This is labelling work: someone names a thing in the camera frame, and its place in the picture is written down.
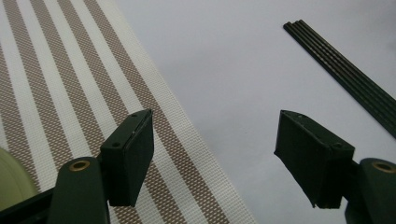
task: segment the brown stripe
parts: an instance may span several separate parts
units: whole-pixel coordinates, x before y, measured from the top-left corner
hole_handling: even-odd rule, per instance
[[[1,46],[0,79],[0,116],[6,133],[9,153],[22,163],[27,173],[35,182],[35,186],[39,189],[35,164],[33,162],[31,151],[29,150],[29,144],[26,139],[25,130],[23,129],[21,114],[18,110],[14,90],[12,90],[11,80]]]
[[[117,125],[120,125],[120,123],[128,115],[128,111],[124,103],[122,102],[120,95],[117,93],[113,82],[109,78],[108,73],[103,66],[102,61],[99,58],[99,55],[96,52],[95,47],[90,40],[90,37],[88,36],[87,31],[85,30],[73,5],[70,3],[70,1],[65,0],[58,1],[58,3],[61,6],[67,22],[69,23],[73,34],[77,39],[78,45],[81,48],[84,58],[88,66],[90,67],[92,75],[95,78],[95,81],[98,84],[98,87],[105,98],[105,101],[110,109],[113,118],[117,122]],[[167,204],[166,208],[163,209],[163,212],[160,212],[161,214],[166,213],[167,215],[167,217],[163,216],[163,219],[184,220],[184,217],[178,209],[175,200],[170,194],[170,191],[167,189],[163,179],[159,176],[157,168],[155,167],[155,165],[153,165],[153,163],[150,167],[151,169],[149,171],[156,172],[156,174],[158,175],[155,176],[159,179],[155,180],[156,185],[147,185],[147,187],[149,192],[159,192],[159,194],[162,195],[162,197],[157,197],[153,199],[157,207],[160,207],[161,204]],[[128,217],[122,216],[122,214],[124,213],[122,213],[119,208],[116,208],[115,210],[121,222],[128,220]]]
[[[106,15],[94,0],[84,0],[124,75],[145,108],[154,110],[154,128],[209,223],[229,223],[204,179],[181,145],[165,114],[121,44]]]
[[[70,63],[64,43],[56,30],[47,6],[43,0],[36,0],[31,3],[91,153],[93,156],[97,156],[101,144],[105,141],[99,124],[95,119],[81,84],[78,82],[76,72]]]
[[[35,55],[35,49],[23,22],[17,2],[4,1],[4,6],[12,33],[17,42],[44,132],[49,141],[49,148],[55,160],[55,166],[59,170],[64,163],[72,159],[61,122],[50,98],[49,89],[43,77],[40,64]]]

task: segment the bundle of black chopsticks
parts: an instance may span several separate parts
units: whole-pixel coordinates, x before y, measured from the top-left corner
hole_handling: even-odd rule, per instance
[[[393,137],[396,101],[333,48],[304,21],[288,22],[285,30],[326,69]]]

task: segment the woven fabric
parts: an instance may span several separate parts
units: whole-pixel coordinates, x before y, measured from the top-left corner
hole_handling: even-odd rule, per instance
[[[4,0],[0,24],[0,146],[39,191],[152,108],[153,162],[136,208],[110,207],[112,223],[255,222],[114,2]]]

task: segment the striped placemat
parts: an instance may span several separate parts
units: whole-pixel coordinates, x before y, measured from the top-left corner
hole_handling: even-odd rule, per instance
[[[154,111],[155,154],[136,208],[112,223],[254,223],[116,4],[0,2],[0,146],[39,191],[135,111]]]

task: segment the white table surface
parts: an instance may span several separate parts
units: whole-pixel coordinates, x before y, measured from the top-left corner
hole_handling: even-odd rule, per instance
[[[396,98],[396,2],[116,0],[259,223],[346,223],[313,209],[274,155],[279,111],[306,114],[356,148],[396,162],[396,140],[287,34],[304,20]]]

